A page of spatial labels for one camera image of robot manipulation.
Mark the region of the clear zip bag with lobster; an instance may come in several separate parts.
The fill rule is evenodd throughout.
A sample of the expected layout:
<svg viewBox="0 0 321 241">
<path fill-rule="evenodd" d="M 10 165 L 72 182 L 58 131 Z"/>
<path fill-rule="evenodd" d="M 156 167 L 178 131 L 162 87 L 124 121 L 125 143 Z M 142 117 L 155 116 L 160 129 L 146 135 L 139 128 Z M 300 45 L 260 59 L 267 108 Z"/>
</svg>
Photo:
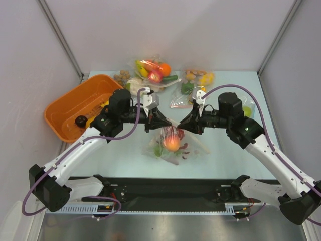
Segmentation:
<svg viewBox="0 0 321 241">
<path fill-rule="evenodd" d="M 177 128 L 163 127 L 155 131 L 151 140 L 142 148 L 142 154 L 178 165 L 182 160 L 195 160 L 210 153 L 195 134 Z"/>
</svg>

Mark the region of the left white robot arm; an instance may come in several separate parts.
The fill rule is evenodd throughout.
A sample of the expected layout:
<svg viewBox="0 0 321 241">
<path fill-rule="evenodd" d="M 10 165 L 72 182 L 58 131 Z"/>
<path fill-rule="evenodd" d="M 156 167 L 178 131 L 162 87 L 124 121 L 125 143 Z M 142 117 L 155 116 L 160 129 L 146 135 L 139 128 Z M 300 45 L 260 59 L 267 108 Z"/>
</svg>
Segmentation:
<svg viewBox="0 0 321 241">
<path fill-rule="evenodd" d="M 134 105 L 131 93 L 126 89 L 114 91 L 109 104 L 94 118 L 68 149 L 58 157 L 40 167 L 35 164 L 29 169 L 30 190 L 23 200 L 22 213 L 28 216 L 26 204 L 34 195 L 46 209 L 56 212 L 69 201 L 81 198 L 97 198 L 104 201 L 110 196 L 108 182 L 99 175 L 85 179 L 71 180 L 73 172 L 96 150 L 110 141 L 128 138 L 139 124 L 145 131 L 170 127 L 172 123 L 158 109 L 159 98 L 149 88 Z"/>
</svg>

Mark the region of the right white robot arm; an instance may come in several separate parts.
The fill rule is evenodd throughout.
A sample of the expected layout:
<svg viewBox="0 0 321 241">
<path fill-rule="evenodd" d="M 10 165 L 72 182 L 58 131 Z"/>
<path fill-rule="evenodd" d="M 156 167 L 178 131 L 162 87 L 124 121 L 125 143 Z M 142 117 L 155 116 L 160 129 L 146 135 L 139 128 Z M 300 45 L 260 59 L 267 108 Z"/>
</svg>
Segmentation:
<svg viewBox="0 0 321 241">
<path fill-rule="evenodd" d="M 280 209 L 292 223 L 301 225 L 320 207 L 320 182 L 301 171 L 268 140 L 267 131 L 254 119 L 244 115 L 242 101 L 235 93 L 218 97 L 218 110 L 207 111 L 204 92 L 199 91 L 192 111 L 178 127 L 194 134 L 205 128 L 225 129 L 231 141 L 259 160 L 279 182 L 272 185 L 242 175 L 232 183 L 231 195 L 236 201 L 253 198 Z"/>
</svg>

